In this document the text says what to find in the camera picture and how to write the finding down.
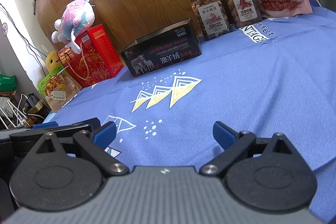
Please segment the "blue printed tablecloth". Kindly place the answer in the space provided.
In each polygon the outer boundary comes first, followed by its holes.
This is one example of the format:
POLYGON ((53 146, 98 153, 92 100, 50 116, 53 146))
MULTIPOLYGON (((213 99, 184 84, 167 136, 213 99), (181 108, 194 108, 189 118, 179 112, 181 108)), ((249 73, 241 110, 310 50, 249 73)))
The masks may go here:
POLYGON ((113 121, 106 151, 129 168, 194 166, 222 152, 221 121, 268 138, 284 133, 318 180, 310 210, 335 217, 335 12, 270 18, 202 44, 196 58, 133 77, 123 69, 83 89, 49 121, 113 121))

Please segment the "red gift box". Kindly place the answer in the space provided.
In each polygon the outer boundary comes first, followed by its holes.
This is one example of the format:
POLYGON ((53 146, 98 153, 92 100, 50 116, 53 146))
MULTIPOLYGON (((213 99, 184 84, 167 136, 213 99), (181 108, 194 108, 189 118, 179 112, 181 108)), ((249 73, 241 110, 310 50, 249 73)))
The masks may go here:
POLYGON ((123 64, 102 24, 75 39, 81 53, 62 48, 57 55, 68 74, 83 88, 116 77, 123 64))

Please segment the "black sheep print box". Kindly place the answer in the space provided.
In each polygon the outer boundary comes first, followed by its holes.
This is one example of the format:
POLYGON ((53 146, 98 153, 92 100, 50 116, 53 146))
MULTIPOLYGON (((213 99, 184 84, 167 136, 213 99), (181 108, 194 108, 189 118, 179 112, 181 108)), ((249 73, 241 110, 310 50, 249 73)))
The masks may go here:
POLYGON ((134 40, 121 52, 133 77, 200 56, 201 42, 192 19, 185 19, 134 40))

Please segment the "green brown snack bag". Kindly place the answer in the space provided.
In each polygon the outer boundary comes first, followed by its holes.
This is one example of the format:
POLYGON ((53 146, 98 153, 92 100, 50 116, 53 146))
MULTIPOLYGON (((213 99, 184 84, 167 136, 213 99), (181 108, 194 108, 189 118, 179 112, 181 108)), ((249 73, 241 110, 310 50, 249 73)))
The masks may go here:
POLYGON ((58 112, 81 90, 82 86, 68 74, 62 65, 52 70, 38 83, 38 92, 45 97, 54 113, 58 112))

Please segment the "yellow plush duck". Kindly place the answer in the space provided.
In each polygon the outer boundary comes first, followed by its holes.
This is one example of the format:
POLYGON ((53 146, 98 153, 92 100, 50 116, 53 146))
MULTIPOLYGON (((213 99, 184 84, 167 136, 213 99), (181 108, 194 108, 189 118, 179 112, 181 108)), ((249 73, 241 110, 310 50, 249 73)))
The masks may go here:
POLYGON ((49 73, 57 68, 63 68, 62 62, 60 61, 56 51, 52 51, 47 55, 45 64, 49 73))

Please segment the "left nut jar gold lid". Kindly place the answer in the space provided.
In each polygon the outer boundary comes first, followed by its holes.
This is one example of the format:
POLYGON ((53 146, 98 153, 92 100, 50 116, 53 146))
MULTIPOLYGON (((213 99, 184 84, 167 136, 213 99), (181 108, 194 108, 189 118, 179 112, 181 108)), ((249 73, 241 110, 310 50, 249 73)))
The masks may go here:
POLYGON ((231 32, 222 0, 190 0, 190 3, 205 40, 231 32))

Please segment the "pink blue plush toy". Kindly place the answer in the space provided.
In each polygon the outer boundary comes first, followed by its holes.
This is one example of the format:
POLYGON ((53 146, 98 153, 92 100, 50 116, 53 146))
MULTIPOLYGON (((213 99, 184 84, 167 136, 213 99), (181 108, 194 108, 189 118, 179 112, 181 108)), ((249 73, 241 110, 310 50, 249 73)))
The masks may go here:
POLYGON ((95 13, 90 0, 74 0, 64 10, 62 17, 54 22, 51 40, 53 43, 63 43, 66 48, 80 54, 80 46, 75 40, 91 28, 95 21, 95 13))

